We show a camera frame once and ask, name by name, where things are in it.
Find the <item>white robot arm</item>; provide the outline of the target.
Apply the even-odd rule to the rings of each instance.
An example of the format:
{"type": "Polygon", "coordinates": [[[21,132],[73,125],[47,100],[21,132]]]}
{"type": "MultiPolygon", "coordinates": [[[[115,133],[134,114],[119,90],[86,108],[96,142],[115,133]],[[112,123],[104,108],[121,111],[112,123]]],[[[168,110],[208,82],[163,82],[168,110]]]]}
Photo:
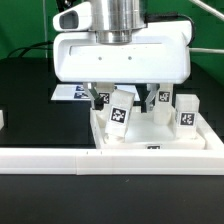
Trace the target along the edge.
{"type": "Polygon", "coordinates": [[[179,84],[190,75],[193,21],[145,9],[144,0],[82,0],[53,18],[55,74],[83,83],[96,110],[98,83],[179,84]]]}

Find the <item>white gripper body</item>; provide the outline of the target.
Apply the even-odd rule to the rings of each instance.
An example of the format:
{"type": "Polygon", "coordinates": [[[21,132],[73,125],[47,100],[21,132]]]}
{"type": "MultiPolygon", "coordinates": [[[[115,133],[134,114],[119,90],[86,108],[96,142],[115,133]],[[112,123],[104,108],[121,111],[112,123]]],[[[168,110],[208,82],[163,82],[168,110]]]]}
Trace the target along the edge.
{"type": "Polygon", "coordinates": [[[53,45],[62,82],[173,83],[190,75],[188,21],[156,22],[128,44],[99,44],[91,32],[61,33],[53,45]]]}

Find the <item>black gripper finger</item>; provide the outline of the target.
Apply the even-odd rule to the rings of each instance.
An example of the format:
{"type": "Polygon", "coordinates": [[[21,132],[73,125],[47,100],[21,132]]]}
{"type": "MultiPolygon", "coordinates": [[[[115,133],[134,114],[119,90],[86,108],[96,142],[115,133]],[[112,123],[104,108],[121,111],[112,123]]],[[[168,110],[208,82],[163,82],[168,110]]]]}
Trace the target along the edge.
{"type": "Polygon", "coordinates": [[[84,91],[91,100],[91,108],[93,110],[102,110],[104,108],[103,98],[96,90],[96,84],[91,82],[83,83],[84,91]]]}
{"type": "Polygon", "coordinates": [[[154,101],[158,92],[159,84],[146,84],[143,89],[142,111],[151,112],[154,108],[154,101]]]}

